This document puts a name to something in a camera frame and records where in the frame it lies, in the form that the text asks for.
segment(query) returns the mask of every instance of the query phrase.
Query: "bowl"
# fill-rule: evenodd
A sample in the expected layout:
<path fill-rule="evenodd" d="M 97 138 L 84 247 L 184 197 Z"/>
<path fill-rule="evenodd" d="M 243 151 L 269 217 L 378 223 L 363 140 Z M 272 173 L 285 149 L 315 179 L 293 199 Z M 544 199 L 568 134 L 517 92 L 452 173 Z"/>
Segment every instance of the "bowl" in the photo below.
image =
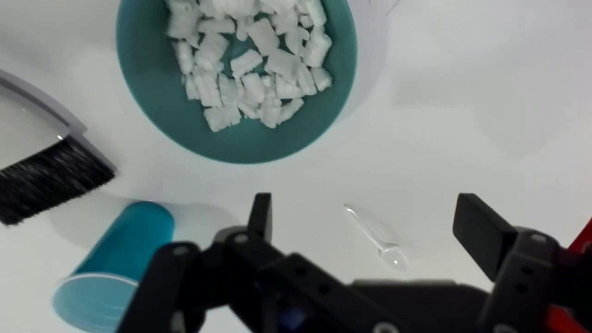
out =
<path fill-rule="evenodd" d="M 224 162 L 252 164 L 293 155 L 315 142 L 337 119 L 352 92 L 358 69 L 358 36 L 348 0 L 322 0 L 334 38 L 324 68 L 334 86 L 306 97 L 306 105 L 276 129 L 260 119 L 213 132 L 200 101 L 186 97 L 182 71 L 165 34 L 169 8 L 165 0 L 123 0 L 117 19 L 117 51 L 126 82 L 147 116 L 187 149 Z M 252 42 L 232 40 L 228 60 Z"/>

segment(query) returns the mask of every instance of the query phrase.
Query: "plastic spoon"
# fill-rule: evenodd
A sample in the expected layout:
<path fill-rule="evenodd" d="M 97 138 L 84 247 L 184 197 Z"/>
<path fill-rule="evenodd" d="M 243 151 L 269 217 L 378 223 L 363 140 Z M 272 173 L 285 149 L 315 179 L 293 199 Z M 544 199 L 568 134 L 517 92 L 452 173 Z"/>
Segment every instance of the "plastic spoon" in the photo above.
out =
<path fill-rule="evenodd" d="M 408 267 L 408 254 L 389 230 L 389 223 L 378 219 L 358 204 L 345 204 L 346 216 L 376 243 L 378 253 L 391 266 Z"/>

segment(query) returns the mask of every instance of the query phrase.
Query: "blue cup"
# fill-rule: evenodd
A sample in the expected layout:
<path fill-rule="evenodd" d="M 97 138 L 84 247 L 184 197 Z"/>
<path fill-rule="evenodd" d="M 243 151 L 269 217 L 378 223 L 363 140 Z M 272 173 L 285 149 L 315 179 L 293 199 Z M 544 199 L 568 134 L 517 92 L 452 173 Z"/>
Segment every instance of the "blue cup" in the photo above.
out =
<path fill-rule="evenodd" d="M 71 325 L 117 330 L 152 254 L 173 240 L 174 217 L 156 203 L 128 204 L 87 258 L 54 293 L 56 312 Z"/>

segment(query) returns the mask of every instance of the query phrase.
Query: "black object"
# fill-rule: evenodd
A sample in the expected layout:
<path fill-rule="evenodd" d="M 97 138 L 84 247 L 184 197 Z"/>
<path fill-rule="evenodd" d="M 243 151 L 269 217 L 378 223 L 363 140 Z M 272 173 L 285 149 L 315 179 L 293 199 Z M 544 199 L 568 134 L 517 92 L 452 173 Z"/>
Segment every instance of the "black object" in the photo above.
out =
<path fill-rule="evenodd" d="M 343 284 L 269 241 L 271 208 L 272 195 L 258 193 L 248 225 L 223 229 L 206 251 L 187 241 L 161 247 L 119 330 L 193 333 L 221 304 L 258 333 L 539 333 L 548 330 L 552 303 L 591 321 L 591 254 L 515 229 L 474 193 L 459 195 L 454 229 L 496 280 L 493 293 L 454 280 Z"/>
<path fill-rule="evenodd" d="M 84 136 L 84 123 L 67 106 L 2 68 L 0 88 L 32 101 L 41 116 L 65 130 L 56 143 L 0 169 L 0 223 L 15 225 L 115 177 L 113 164 Z"/>
<path fill-rule="evenodd" d="M 84 195 L 112 180 L 115 171 L 80 138 L 54 145 L 0 169 L 0 221 L 15 225 L 41 210 Z"/>

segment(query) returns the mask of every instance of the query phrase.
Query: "white table surface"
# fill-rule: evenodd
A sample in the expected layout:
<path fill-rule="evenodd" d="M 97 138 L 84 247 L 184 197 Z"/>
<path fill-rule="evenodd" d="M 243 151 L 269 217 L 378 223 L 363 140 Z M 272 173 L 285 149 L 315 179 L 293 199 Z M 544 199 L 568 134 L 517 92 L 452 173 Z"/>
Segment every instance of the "white table surface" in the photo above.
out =
<path fill-rule="evenodd" d="M 0 229 L 0 330 L 69 330 L 50 310 L 54 284 L 132 199 L 167 203 L 180 238 L 206 245 L 272 190 L 278 247 L 345 280 L 485 284 L 448 230 L 459 192 L 570 241 L 592 216 L 592 3 L 404 0 L 385 14 L 380 0 L 374 10 L 352 1 L 365 56 L 345 116 L 304 153 L 232 166 L 189 153 L 139 110 L 117 64 L 117 0 L 2 0 L 0 68 L 71 106 L 121 173 Z M 387 266 L 343 203 L 389 219 L 409 269 Z M 235 330 L 217 317 L 210 330 Z"/>

